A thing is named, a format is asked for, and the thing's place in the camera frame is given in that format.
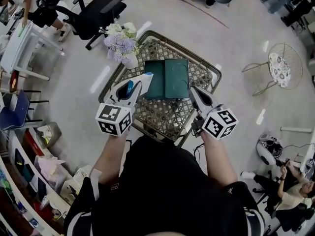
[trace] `black shirt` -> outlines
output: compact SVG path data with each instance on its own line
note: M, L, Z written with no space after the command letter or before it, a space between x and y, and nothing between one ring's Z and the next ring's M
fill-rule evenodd
M157 232L247 236L243 207L257 206L244 183L233 185L221 188L202 172L188 151L144 136L127 153L117 182L99 185L97 201L85 178L65 228L79 211L92 211L94 236ZM76 231L84 235L79 224L83 223L78 223Z

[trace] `floor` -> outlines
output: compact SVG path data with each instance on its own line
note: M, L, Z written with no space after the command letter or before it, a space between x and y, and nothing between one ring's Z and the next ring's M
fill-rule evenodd
M186 1L127 0L127 8L119 22L133 22L140 28L150 21L149 29L221 67L222 80L215 96L239 120L233 134L224 139L227 152L237 173L243 170L263 172L265 167L255 151L263 131L270 130L281 137L285 145L303 145L308 143L309 135L280 132L280 127L315 126L315 89L305 63L306 50L292 30L283 25L279 15L269 14L267 4L259 0L233 0L229 7L215 4L210 9L200 1ZM73 6L70 1L67 4L70 8ZM73 8L74 12L79 10L79 6ZM52 30L47 29L46 33L52 35ZM252 97L257 84L262 87L271 80L270 74L266 67L245 74L242 69L249 63L266 62L270 48L283 42L301 56L304 70L299 87L284 90L275 86ZM106 59L107 50L102 39L91 51L85 49L86 43L71 34L62 44L64 55L45 46L49 60L42 55L42 63L34 70L41 67L42 73L50 76L50 81L31 80L33 89L42 90L41 98L50 100L49 104L38 106L36 115L46 121L56 121L63 133L52 152L66 161L72 173L78 167L93 165L106 143L108 136L100 133L95 114L99 106L98 96L118 65ZM106 73L107 66L110 71L98 87L92 87L98 77ZM258 125L256 121L263 109L264 119ZM133 140L140 135L134 129L129 134ZM192 151L201 143L200 138L190 136L183 147ZM294 158L305 149L288 148L284 156ZM200 167L206 172L203 149L200 149Z

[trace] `flower bouquet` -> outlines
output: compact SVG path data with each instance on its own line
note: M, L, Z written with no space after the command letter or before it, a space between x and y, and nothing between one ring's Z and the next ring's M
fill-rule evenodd
M104 44L109 47L107 58L121 62L127 69L134 69L138 66L136 55L139 49L136 44L137 31L133 23L125 23L120 26L117 23L110 24L99 32L107 34Z

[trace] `blue object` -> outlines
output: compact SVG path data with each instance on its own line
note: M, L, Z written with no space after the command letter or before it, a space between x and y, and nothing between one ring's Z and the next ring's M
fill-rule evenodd
M14 111L4 107L0 112L0 130L10 130L24 126L28 114L30 101L23 90L18 95L18 100Z

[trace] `white vase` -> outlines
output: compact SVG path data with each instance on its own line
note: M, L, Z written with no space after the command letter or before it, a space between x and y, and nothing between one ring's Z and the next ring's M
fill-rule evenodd
M125 67L129 70L136 68L138 64L138 59L136 54L129 54L128 58L130 59L128 62L123 62Z

